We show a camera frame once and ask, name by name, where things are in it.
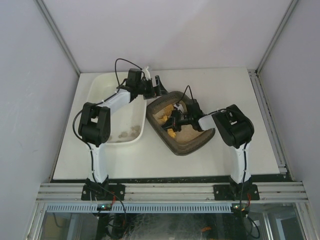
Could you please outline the yellow litter scoop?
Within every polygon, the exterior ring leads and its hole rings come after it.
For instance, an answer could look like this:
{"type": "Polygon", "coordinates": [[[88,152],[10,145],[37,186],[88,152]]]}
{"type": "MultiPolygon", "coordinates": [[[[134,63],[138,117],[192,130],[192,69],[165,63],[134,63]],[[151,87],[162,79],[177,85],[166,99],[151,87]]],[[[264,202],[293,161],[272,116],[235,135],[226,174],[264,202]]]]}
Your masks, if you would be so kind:
{"type": "MultiPolygon", "coordinates": [[[[175,108],[174,108],[173,104],[169,104],[163,109],[163,116],[162,116],[162,118],[159,119],[160,122],[162,123],[162,125],[167,121],[168,117],[172,116],[172,113],[174,110],[175,110],[175,108]]],[[[177,136],[176,131],[173,131],[171,129],[169,129],[166,132],[173,139],[176,138],[176,136],[177,136]]]]}

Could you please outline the dark grey litter box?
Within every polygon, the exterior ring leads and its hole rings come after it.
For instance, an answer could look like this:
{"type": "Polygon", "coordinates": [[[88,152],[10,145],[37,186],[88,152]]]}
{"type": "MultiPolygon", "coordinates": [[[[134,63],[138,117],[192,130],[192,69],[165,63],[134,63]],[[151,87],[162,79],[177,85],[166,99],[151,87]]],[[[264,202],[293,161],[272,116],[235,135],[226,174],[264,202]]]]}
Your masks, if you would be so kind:
{"type": "Polygon", "coordinates": [[[177,156],[189,155],[215,135],[216,129],[201,130],[194,117],[203,117],[196,99],[181,91],[159,97],[146,108],[146,118],[166,146],[177,156]]]}

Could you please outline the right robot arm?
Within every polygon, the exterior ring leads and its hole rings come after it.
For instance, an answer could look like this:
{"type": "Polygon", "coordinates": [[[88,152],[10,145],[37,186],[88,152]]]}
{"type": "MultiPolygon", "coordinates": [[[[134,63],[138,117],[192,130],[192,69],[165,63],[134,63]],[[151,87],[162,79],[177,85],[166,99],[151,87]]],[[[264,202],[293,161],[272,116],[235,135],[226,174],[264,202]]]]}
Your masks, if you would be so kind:
{"type": "Polygon", "coordinates": [[[238,185],[249,181],[251,174],[248,173],[247,152],[255,133],[252,121],[235,104],[207,114],[196,100],[187,101],[185,106],[186,111],[183,112],[182,106],[175,103],[162,128],[165,131],[180,132],[182,126],[191,125],[198,132],[217,130],[223,142],[234,152],[230,178],[238,185]]]}

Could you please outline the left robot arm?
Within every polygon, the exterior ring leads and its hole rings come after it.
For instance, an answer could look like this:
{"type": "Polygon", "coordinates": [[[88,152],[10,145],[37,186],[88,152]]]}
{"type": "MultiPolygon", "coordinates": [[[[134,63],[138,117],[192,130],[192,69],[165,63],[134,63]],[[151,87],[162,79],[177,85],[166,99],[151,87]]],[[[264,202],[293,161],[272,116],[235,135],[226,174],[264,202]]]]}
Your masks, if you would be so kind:
{"type": "Polygon", "coordinates": [[[133,102],[138,96],[145,100],[166,95],[160,76],[155,76],[155,85],[147,68],[131,68],[127,78],[116,88],[115,93],[98,103],[86,102],[80,116],[77,138],[85,143],[91,157],[92,181],[104,183],[109,174],[103,145],[111,135],[111,117],[122,107],[133,102]]]}

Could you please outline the white plastic tray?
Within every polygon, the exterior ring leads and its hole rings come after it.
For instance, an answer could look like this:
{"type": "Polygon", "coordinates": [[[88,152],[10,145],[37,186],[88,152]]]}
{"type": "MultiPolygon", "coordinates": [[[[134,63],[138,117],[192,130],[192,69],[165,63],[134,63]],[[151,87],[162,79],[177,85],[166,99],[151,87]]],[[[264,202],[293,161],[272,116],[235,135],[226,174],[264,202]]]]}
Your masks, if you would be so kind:
{"type": "MultiPolygon", "coordinates": [[[[98,103],[110,97],[117,90],[118,82],[114,73],[103,73],[98,75],[92,82],[87,101],[98,103]]],[[[110,136],[114,139],[107,140],[106,146],[126,145],[137,142],[143,133],[146,119],[147,101],[139,95],[131,103],[126,104],[111,115],[110,136]],[[140,133],[133,133],[132,126],[140,125],[140,133]],[[122,132],[127,132],[128,136],[119,138],[122,132]]]]}

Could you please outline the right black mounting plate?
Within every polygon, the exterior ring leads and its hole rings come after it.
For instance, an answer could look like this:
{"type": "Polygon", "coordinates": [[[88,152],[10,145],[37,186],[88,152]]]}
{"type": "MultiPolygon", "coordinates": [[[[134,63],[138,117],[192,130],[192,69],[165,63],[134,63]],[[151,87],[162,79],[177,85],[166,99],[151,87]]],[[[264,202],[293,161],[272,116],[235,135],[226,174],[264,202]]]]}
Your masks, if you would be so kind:
{"type": "Polygon", "coordinates": [[[260,200],[258,186],[253,184],[251,177],[244,183],[236,183],[229,178],[228,184],[215,184],[213,193],[216,201],[260,200]]]}

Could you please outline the black mounting plate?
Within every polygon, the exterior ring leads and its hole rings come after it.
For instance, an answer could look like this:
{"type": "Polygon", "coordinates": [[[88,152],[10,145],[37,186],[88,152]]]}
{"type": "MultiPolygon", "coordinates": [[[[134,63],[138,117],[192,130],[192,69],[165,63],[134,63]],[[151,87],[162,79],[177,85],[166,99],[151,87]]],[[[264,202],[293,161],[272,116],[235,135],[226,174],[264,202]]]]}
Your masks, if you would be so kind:
{"type": "Polygon", "coordinates": [[[229,178],[228,184],[215,184],[213,193],[216,201],[260,200],[258,186],[253,184],[251,177],[244,183],[236,183],[229,178]]]}
{"type": "Polygon", "coordinates": [[[106,179],[103,183],[97,183],[87,178],[81,192],[82,201],[111,201],[125,198],[126,186],[120,183],[109,184],[106,179]]]}

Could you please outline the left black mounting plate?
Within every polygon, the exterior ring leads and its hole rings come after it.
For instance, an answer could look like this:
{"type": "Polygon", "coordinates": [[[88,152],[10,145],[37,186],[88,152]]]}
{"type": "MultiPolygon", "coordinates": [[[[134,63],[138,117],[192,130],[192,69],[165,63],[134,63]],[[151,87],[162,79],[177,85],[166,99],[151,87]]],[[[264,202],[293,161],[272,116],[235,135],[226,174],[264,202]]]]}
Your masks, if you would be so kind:
{"type": "Polygon", "coordinates": [[[87,178],[81,192],[82,201],[111,201],[125,198],[126,186],[120,183],[109,184],[106,179],[103,183],[97,183],[87,178]]]}

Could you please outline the aluminium frame rail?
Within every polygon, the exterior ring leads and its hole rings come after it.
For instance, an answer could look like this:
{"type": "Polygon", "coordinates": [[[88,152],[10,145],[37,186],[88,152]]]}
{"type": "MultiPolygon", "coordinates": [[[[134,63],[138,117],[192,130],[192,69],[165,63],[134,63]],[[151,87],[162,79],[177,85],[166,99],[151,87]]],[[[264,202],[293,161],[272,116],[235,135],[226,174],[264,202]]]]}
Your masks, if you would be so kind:
{"type": "MultiPolygon", "coordinates": [[[[37,202],[77,203],[85,194],[82,183],[43,183],[37,202]]],[[[125,203],[160,202],[218,202],[221,183],[125,183],[119,192],[125,203]]],[[[252,202],[307,202],[308,196],[301,182],[258,182],[249,191],[252,202]]]]}

